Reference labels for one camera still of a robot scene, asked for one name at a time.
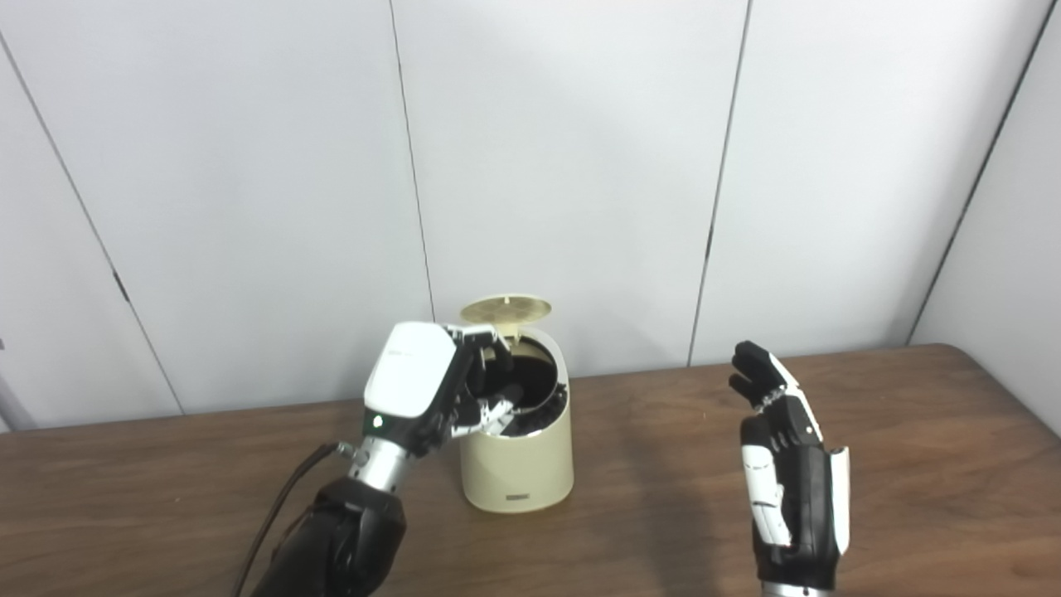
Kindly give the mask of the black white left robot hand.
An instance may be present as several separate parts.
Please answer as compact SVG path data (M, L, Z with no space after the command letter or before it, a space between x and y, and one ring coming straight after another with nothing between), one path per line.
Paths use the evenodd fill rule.
M364 436L420 459L512 415L526 393L516 383L484 390L488 352L514 368L511 345L492 324L395 324L364 392Z

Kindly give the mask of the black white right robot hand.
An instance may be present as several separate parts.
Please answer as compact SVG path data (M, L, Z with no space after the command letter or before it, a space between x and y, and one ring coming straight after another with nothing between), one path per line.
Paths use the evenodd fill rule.
M806 393L772 352L735 345L729 386L753 408L740 458L763 596L834 596L851 541L851 459L827 449Z

